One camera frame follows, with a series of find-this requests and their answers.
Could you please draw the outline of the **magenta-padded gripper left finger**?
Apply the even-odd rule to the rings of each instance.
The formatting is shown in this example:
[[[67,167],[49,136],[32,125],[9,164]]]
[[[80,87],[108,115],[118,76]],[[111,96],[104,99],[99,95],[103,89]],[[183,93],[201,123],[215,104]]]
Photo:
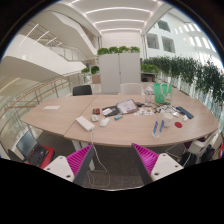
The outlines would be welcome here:
[[[58,156],[44,170],[81,186],[94,155],[92,144],[70,154]]]

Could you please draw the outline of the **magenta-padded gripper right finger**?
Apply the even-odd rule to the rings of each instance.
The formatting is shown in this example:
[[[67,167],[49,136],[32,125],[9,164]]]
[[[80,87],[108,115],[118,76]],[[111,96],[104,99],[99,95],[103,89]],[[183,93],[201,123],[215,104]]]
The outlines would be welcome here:
[[[182,166],[167,153],[157,154],[133,143],[132,152],[144,185],[182,169]]]

